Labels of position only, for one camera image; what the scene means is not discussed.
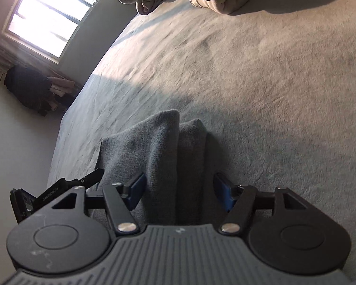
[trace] window frame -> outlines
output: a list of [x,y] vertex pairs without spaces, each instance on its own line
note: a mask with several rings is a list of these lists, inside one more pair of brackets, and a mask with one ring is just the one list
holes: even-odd
[[20,43],[21,45],[27,47],[28,49],[38,53],[39,55],[43,56],[44,58],[50,60],[51,62],[55,63],[55,64],[59,64],[59,62],[63,59],[63,56],[71,42],[71,40],[74,38],[74,36],[76,35],[77,31],[79,30],[81,24],[84,22],[84,20],[87,18],[87,16],[90,14],[90,12],[92,11],[93,7],[95,6],[95,4],[99,1],[99,0],[96,0],[93,4],[90,4],[84,0],[79,0],[80,2],[82,2],[83,4],[85,5],[90,5],[87,13],[84,15],[84,17],[82,18],[82,20],[78,20],[68,14],[64,14],[63,12],[55,9],[54,7],[52,6],[49,6],[47,5],[46,3],[40,1],[40,0],[36,0],[37,2],[40,2],[41,4],[49,7],[50,9],[56,11],[57,13],[61,14],[62,16],[64,16],[65,18],[71,20],[72,22],[74,22],[75,24],[77,24],[78,26],[76,27],[75,31],[72,33],[72,35],[70,36],[70,38],[67,40],[66,42],[66,45],[61,53],[61,55],[59,57],[53,55],[52,53],[42,49],[41,47],[25,40],[24,38],[22,38],[21,36],[15,34],[14,32],[10,31],[9,30],[9,26],[10,24],[12,23],[12,20],[13,20],[13,17],[14,15],[19,15],[18,14],[18,9],[21,5],[23,0],[17,0],[16,4],[15,4],[15,7],[12,9],[12,12],[10,13],[10,15],[8,16],[6,22],[5,22],[5,29],[4,29],[4,33],[7,37],[9,37],[10,39],[12,39],[13,41],[17,42],[17,43]]

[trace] white logo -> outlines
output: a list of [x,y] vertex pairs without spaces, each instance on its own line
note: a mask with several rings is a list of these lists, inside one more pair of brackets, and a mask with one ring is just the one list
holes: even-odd
[[177,233],[179,233],[179,234],[182,234],[182,233],[184,233],[185,231],[186,231],[186,229],[184,229],[184,228],[179,228],[179,229],[176,229],[175,230]]

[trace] gray garment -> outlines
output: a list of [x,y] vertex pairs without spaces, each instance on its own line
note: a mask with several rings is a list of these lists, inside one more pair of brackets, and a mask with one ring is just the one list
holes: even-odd
[[[127,182],[138,172],[148,184],[132,215],[146,224],[194,224],[199,221],[206,129],[200,120],[179,125],[176,110],[159,112],[135,126],[105,138],[99,167],[101,190]],[[103,210],[93,217],[106,224]]]

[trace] metal screw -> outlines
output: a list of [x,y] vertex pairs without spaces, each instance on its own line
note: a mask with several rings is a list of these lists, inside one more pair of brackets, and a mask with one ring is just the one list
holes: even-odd
[[221,230],[227,234],[234,234],[240,230],[240,226],[235,223],[226,223],[222,225]]
[[130,233],[137,229],[137,225],[135,223],[121,223],[117,226],[117,229],[123,233]]

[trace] mattress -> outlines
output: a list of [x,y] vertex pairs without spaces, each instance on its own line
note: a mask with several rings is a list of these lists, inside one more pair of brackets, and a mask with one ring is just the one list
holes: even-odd
[[136,16],[63,117],[48,185],[91,172],[103,137],[167,109],[209,132],[203,223],[224,217],[218,170],[287,186],[347,229],[356,276],[356,0],[250,0],[231,16],[168,0]]

